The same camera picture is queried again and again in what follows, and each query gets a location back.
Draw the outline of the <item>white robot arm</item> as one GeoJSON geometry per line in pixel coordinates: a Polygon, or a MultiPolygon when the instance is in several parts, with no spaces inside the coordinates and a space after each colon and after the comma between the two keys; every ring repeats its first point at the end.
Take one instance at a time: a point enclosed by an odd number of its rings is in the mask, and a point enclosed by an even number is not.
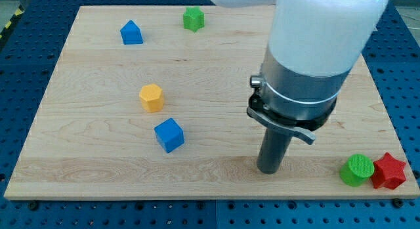
{"type": "Polygon", "coordinates": [[[257,167],[275,173],[292,138],[308,144],[333,111],[341,87],[389,0],[211,0],[220,7],[274,5],[247,114],[266,127],[257,167]]]}

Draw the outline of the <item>silver tool flange with clamp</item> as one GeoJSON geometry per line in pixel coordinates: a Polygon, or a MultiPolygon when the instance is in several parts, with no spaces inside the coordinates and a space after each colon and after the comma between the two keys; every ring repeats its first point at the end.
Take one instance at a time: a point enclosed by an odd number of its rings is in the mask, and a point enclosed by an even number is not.
{"type": "Polygon", "coordinates": [[[333,111],[349,70],[335,75],[303,74],[283,66],[267,48],[260,73],[252,75],[247,114],[276,134],[307,144],[333,111]]]}

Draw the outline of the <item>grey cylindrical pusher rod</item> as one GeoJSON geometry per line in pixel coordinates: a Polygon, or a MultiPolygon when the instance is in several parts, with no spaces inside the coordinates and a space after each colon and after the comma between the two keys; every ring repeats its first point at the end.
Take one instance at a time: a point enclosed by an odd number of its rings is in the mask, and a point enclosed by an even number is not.
{"type": "Polygon", "coordinates": [[[266,129],[257,158],[258,169],[265,174],[276,173],[290,142],[290,136],[266,129]]]}

